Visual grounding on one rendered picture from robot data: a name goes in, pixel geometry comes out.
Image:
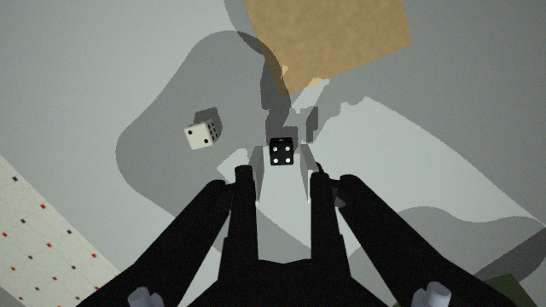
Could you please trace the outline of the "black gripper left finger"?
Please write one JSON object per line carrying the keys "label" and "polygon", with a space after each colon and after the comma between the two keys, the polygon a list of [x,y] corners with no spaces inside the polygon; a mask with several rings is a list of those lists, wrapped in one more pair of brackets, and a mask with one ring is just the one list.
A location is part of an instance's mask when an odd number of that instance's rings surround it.
{"label": "black gripper left finger", "polygon": [[209,182],[139,259],[76,307],[178,307],[230,213],[211,307],[258,307],[256,205],[264,178],[263,146],[235,183]]}

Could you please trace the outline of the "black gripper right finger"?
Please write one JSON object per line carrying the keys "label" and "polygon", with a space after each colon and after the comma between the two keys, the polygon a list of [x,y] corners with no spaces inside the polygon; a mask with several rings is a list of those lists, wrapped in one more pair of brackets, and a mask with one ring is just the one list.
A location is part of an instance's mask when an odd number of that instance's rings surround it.
{"label": "black gripper right finger", "polygon": [[444,258],[359,177],[329,178],[309,145],[299,146],[311,203],[311,307],[359,307],[335,206],[401,307],[518,307]]}

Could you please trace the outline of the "tan mat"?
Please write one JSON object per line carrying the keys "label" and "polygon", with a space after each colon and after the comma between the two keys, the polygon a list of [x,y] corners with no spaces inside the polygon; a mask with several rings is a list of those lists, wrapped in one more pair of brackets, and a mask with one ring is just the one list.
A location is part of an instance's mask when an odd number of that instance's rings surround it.
{"label": "tan mat", "polygon": [[412,44],[404,0],[242,0],[278,95]]}

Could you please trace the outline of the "white die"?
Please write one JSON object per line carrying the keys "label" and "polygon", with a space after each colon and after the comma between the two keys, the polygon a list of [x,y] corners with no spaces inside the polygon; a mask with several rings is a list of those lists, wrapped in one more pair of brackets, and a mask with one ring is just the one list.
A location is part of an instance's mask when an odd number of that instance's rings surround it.
{"label": "white die", "polygon": [[185,127],[184,131],[193,150],[211,146],[218,140],[212,119],[191,124]]}

